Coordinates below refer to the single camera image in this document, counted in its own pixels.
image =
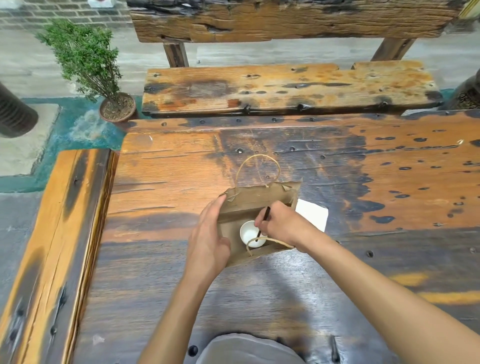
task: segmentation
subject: forearm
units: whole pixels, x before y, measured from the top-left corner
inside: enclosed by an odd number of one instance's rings
[[[181,364],[208,284],[183,277],[138,364]]]
[[[480,337],[318,233],[309,254],[409,364],[480,363]]]

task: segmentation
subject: green painted floor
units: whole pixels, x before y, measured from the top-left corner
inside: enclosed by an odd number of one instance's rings
[[[449,99],[453,89],[442,90]],[[0,177],[0,193],[42,191],[57,159],[57,154],[68,149],[110,148],[120,150],[125,133],[98,115],[101,100],[92,103],[83,97],[24,98],[27,104],[58,104],[60,113],[45,148],[44,155],[34,167],[33,174]],[[137,109],[142,97],[135,96]],[[145,117],[139,110],[138,115]]]

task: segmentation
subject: paper bag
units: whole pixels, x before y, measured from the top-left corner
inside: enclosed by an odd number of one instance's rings
[[[262,208],[279,200],[295,210],[300,182],[272,182],[268,185],[234,187],[225,191],[227,199],[218,216],[218,233],[230,239],[231,255],[227,266],[248,262],[265,254],[288,249],[278,243],[266,241],[259,248],[250,248],[240,238],[240,227],[249,220],[255,220]]]

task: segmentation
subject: twine handle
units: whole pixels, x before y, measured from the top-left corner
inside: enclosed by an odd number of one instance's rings
[[[265,157],[265,158],[268,158],[270,160],[272,160],[273,162],[275,162],[277,168],[278,168],[278,173],[274,179],[274,182],[276,180],[278,180],[278,177],[280,177],[280,173],[282,172],[282,169],[280,168],[280,164],[274,159],[272,158],[271,156],[268,156],[267,154],[254,154],[252,156],[249,156],[247,159],[245,159],[243,161],[242,164],[240,164],[240,168],[239,170],[237,171],[237,174],[235,175],[235,189],[237,189],[237,183],[238,183],[238,179],[239,179],[239,174],[240,174],[240,170],[242,169],[243,165],[245,164],[246,161],[248,161],[249,159],[252,159],[252,158],[255,158],[255,157]]]
[[[254,240],[261,240],[261,239],[270,240],[271,242],[276,242],[276,243],[282,244],[282,245],[286,246],[288,249],[293,249],[294,248],[294,246],[292,246],[290,244],[287,244],[286,242],[283,242],[281,240],[269,238],[268,236],[261,236],[260,238],[253,238],[253,239],[248,240],[248,243],[246,245],[247,245],[247,252],[250,256],[253,255],[252,252],[250,251],[250,248],[249,248],[250,243],[253,242]]]

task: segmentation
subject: white bowl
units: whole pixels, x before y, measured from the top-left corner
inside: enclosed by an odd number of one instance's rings
[[[250,239],[256,238],[258,235],[259,230],[258,228],[255,227],[254,222],[255,222],[254,220],[247,221],[240,228],[240,238],[245,245],[247,245]],[[265,239],[258,239],[257,241],[254,240],[248,245],[248,247],[259,248],[263,244],[265,244],[265,242],[266,242]]]

